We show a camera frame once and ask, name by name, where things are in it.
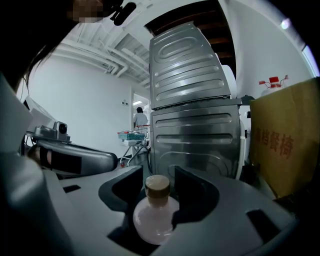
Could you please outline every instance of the black strap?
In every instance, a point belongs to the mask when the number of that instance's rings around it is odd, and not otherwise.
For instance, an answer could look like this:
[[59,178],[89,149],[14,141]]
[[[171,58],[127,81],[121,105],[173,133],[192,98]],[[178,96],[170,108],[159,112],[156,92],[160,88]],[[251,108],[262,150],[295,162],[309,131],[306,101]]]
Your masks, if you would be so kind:
[[82,158],[71,154],[52,151],[51,166],[63,172],[81,174]]
[[51,168],[51,165],[49,164],[47,159],[47,155],[48,155],[48,149],[41,146],[40,147],[40,163],[44,167]]

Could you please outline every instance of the red bottle cap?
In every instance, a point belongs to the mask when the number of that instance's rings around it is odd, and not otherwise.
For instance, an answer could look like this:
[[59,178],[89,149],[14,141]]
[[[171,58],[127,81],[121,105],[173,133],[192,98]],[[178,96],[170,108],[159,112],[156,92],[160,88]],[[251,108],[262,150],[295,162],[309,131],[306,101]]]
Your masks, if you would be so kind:
[[277,76],[269,77],[269,81],[270,81],[270,83],[278,83],[279,78]]

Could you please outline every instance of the white shirt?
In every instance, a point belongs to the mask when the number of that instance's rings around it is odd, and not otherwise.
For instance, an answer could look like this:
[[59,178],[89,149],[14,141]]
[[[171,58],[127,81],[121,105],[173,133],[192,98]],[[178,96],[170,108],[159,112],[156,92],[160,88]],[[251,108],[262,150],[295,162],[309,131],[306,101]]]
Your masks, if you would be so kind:
[[136,113],[133,119],[135,126],[145,126],[148,122],[148,119],[144,113]]

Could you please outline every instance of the bottle cork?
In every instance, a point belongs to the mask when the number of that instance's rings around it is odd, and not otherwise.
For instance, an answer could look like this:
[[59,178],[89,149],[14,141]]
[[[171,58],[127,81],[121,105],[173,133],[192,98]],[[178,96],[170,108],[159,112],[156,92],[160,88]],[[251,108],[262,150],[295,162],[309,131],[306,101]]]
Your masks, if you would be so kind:
[[145,194],[154,207],[162,207],[168,202],[170,181],[163,175],[152,175],[145,180]]

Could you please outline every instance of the person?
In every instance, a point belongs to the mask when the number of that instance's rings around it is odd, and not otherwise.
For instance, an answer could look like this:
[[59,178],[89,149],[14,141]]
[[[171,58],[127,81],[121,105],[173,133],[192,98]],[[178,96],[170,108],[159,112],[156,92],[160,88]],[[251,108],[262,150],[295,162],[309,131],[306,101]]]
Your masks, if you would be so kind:
[[135,114],[133,119],[133,127],[136,128],[137,126],[146,126],[148,119],[140,106],[136,108],[136,112],[137,113]]
[[111,15],[120,0],[1,1],[0,72],[17,92],[78,23]]

